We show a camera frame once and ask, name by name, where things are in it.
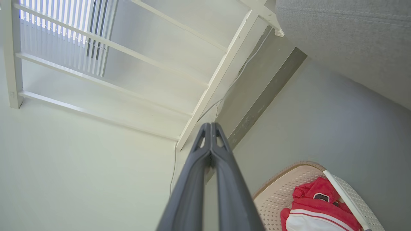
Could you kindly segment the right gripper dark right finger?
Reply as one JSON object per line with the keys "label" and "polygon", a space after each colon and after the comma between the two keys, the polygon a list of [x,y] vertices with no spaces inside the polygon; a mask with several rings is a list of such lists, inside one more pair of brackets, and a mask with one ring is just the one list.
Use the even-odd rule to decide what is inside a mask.
{"label": "right gripper dark right finger", "polygon": [[217,172],[220,231],[264,231],[263,222],[222,127],[211,123],[211,166]]}

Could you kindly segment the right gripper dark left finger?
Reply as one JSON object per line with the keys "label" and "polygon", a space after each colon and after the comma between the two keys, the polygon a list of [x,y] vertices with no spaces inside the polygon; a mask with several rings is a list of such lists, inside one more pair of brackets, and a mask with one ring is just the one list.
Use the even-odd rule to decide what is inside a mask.
{"label": "right gripper dark left finger", "polygon": [[157,231],[201,231],[206,169],[211,165],[211,124],[200,127]]}

